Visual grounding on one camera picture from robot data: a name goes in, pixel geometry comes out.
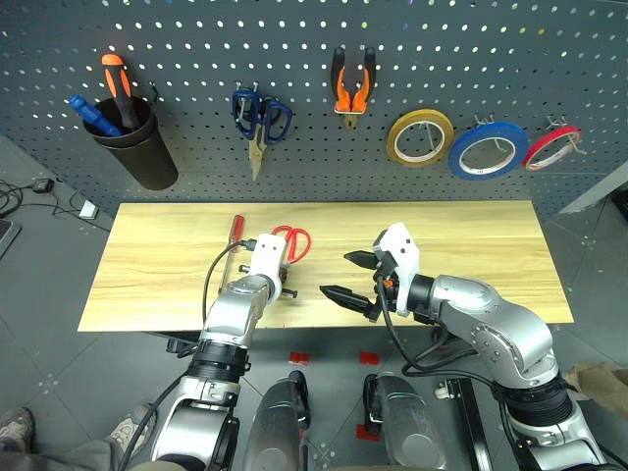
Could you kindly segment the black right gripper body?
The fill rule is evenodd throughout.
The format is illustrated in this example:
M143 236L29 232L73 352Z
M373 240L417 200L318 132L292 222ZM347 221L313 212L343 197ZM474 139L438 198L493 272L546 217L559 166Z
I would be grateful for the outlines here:
M385 252L381 258L378 258L375 253L368 252L366 260L367 268L373 270L376 299L368 308L365 317L375 323L384 310L388 310L392 304L396 303L398 276L395 269L397 264L388 252Z

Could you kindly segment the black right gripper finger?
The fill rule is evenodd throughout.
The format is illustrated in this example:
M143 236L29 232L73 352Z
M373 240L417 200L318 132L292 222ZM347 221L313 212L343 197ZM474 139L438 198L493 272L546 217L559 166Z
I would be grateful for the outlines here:
M355 250L345 253L344 259L367 270L377 269L377 256L373 252Z
M338 306L360 313L363 317L369 317L373 304L363 295L354 293L349 288L335 285L319 286L319 290L328 299Z

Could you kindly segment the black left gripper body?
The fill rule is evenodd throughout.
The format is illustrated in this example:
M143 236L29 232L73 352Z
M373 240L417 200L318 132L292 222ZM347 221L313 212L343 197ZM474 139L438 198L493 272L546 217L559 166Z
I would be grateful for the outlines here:
M285 263L283 263L281 265L280 270L279 270L279 278L280 278L282 283L284 283L287 280L287 278L288 278L288 271L289 271L290 267L291 267L291 264L288 263L288 262L285 262ZM250 271L250 267L247 266L247 265L239 265L237 270L240 273L248 274L249 271ZM288 289L288 288L282 288L281 296L295 299L298 296L298 291L297 290Z

